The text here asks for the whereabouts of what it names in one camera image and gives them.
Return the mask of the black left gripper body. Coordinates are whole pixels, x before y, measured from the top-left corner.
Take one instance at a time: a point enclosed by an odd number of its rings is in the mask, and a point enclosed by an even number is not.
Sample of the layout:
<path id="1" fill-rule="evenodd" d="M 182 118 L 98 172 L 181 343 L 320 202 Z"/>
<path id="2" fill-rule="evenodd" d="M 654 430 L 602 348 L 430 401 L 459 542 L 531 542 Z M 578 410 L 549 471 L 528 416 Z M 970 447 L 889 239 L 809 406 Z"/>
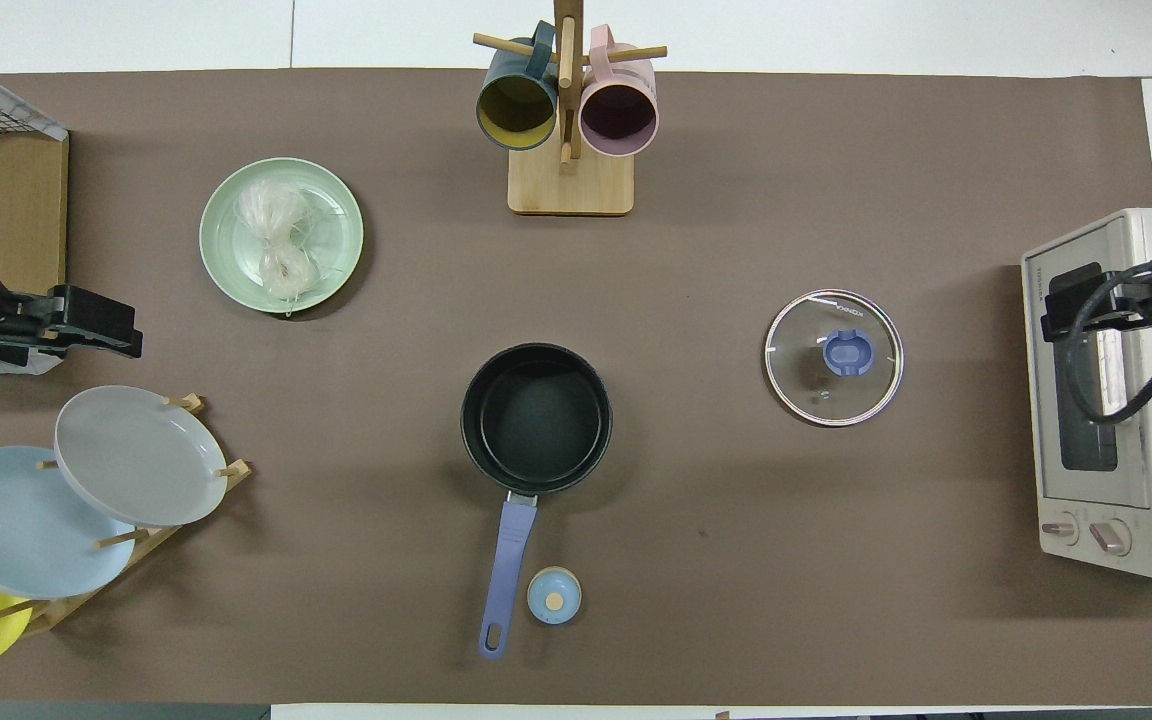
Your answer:
<path id="1" fill-rule="evenodd" d="M 0 366 L 56 366 L 65 361 L 76 338 L 52 324 L 67 306 L 61 288 L 46 295 L 18 293 L 14 300 L 17 306 L 0 319 Z"/>

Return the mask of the white vermicelli bundle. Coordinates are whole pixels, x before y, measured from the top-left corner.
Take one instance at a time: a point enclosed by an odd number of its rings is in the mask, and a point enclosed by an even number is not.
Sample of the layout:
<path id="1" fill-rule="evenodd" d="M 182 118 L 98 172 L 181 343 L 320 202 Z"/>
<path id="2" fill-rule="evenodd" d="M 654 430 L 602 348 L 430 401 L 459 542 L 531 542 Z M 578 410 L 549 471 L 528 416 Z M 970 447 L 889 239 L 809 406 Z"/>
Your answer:
<path id="1" fill-rule="evenodd" d="M 333 227 L 338 214 L 317 209 L 298 188 L 279 179 L 257 179 L 238 195 L 237 209 L 238 218 L 262 243 L 259 283 L 276 300 L 285 318 L 296 311 L 306 291 L 319 287 L 326 276 L 340 274 L 314 255 L 316 240 Z"/>

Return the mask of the glass lid with blue knob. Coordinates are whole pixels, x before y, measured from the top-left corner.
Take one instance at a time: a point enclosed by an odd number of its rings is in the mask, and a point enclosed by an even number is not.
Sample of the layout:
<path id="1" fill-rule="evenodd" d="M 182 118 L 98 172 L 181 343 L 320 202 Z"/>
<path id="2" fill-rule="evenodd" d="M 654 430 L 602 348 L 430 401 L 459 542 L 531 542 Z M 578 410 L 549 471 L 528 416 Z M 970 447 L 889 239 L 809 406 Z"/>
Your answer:
<path id="1" fill-rule="evenodd" d="M 855 427 L 881 414 L 905 373 L 905 347 L 882 306 L 849 290 L 814 290 L 782 306 L 763 343 L 773 395 L 814 427 Z"/>

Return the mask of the grey plate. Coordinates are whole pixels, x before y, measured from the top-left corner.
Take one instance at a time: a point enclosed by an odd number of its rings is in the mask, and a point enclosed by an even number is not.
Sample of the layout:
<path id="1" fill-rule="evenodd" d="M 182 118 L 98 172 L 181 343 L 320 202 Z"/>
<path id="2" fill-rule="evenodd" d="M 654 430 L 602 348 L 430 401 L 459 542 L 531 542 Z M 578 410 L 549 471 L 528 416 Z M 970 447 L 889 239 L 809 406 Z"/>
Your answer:
<path id="1" fill-rule="evenodd" d="M 69 397 L 52 432 L 68 486 L 93 509 L 136 526 L 206 518 L 227 493 L 217 438 L 154 392 L 100 386 Z"/>

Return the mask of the light green plate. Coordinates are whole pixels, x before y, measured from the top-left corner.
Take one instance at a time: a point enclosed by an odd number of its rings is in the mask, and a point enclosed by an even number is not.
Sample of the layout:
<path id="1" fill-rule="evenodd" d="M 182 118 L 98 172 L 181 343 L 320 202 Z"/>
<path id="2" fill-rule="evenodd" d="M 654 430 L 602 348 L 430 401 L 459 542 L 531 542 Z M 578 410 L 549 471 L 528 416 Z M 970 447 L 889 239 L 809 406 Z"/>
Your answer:
<path id="1" fill-rule="evenodd" d="M 364 253 L 365 222 L 361 205 L 342 179 L 321 165 L 298 158 L 270 158 L 248 164 L 223 179 L 207 200 L 198 228 L 198 250 L 205 270 L 220 291 L 262 313 L 280 314 L 276 300 L 266 295 L 257 278 L 262 243 L 238 217 L 237 200 L 248 184 L 273 179 L 302 190 L 317 209 L 335 213 L 335 223 L 314 242 L 314 255 L 339 275 L 326 276 L 306 291 L 293 314 L 323 304 L 342 290 Z"/>

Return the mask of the light blue plate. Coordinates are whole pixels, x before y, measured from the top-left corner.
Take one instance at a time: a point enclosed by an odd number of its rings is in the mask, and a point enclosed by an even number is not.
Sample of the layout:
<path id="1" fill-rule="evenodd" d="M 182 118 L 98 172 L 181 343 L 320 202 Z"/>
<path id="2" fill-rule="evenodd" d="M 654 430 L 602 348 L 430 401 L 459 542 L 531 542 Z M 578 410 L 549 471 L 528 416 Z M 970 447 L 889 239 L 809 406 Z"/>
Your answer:
<path id="1" fill-rule="evenodd" d="M 97 541 L 132 525 L 93 509 L 46 468 L 50 448 L 0 447 L 0 592 L 28 600 L 63 600 L 116 579 L 134 543 L 100 548 Z"/>

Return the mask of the brown table mat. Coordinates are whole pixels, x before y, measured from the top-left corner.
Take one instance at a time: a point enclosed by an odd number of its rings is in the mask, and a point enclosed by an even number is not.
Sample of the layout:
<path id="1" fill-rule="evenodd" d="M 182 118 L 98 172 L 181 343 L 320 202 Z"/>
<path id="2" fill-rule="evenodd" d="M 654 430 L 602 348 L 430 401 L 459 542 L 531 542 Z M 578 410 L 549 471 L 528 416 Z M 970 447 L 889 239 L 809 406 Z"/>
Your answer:
<path id="1" fill-rule="evenodd" d="M 70 131 L 69 276 L 136 309 L 143 356 L 0 376 L 0 446 L 65 401 L 196 392 L 253 468 L 51 632 L 0 700 L 1152 705 L 1152 579 L 1039 546 L 1020 259 L 1152 206 L 1138 79 L 667 73 L 635 209 L 516 217 L 472 118 L 480 70 L 3 76 Z M 270 158 L 353 191 L 364 253 L 285 318 L 198 250 Z M 782 306 L 882 306 L 905 373 L 814 427 L 773 395 Z M 460 406 L 490 356 L 563 344 L 602 376 L 602 462 L 539 503 L 517 611 L 477 653 L 506 493 Z"/>

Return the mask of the teal mug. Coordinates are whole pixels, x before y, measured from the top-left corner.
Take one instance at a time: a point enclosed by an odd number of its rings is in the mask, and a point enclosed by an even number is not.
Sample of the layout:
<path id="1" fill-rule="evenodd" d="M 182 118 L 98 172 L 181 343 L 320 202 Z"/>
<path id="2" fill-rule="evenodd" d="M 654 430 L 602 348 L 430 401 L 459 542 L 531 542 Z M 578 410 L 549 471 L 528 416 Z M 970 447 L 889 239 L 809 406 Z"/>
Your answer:
<path id="1" fill-rule="evenodd" d="M 515 41 L 526 47 L 525 53 L 495 51 L 475 111 L 488 141 L 525 151 L 550 141 L 556 128 L 558 65 L 552 60 L 556 26 L 540 20 L 530 37 Z"/>

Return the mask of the wooden mug tree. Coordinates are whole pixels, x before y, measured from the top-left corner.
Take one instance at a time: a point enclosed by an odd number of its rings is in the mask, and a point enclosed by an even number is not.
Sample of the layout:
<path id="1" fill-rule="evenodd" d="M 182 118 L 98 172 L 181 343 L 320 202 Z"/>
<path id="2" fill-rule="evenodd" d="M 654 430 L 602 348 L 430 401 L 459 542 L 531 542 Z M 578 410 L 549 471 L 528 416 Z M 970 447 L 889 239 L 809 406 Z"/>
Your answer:
<path id="1" fill-rule="evenodd" d="M 520 215 L 626 217 L 634 209 L 635 158 L 645 149 L 628 158 L 613 158 L 596 152 L 582 141 L 579 99 L 594 26 L 585 28 L 584 0 L 552 0 L 552 5 L 553 18 L 547 22 L 556 26 L 556 46 L 552 55 L 558 65 L 556 128 L 550 141 L 538 147 L 505 149 L 509 154 L 507 206 Z M 525 53 L 526 47 L 515 40 L 482 33 L 473 36 L 476 45 L 490 47 L 494 53 L 497 50 Z M 613 53 L 611 59 L 649 59 L 653 65 L 667 54 L 664 46 L 635 46 L 635 50 Z"/>

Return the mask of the pink mug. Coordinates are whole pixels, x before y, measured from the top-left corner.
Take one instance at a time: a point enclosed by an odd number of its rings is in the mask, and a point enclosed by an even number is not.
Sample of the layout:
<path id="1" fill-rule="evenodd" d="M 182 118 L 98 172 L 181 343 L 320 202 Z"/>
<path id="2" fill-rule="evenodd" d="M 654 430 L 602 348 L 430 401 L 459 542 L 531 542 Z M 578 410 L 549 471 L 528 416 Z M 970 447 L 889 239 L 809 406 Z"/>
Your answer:
<path id="1" fill-rule="evenodd" d="M 590 149 L 613 158 L 643 151 L 658 131 L 654 65 L 649 59 L 613 61 L 611 55 L 635 50 L 614 40 L 611 26 L 591 31 L 590 63 L 582 82 L 579 135 Z"/>

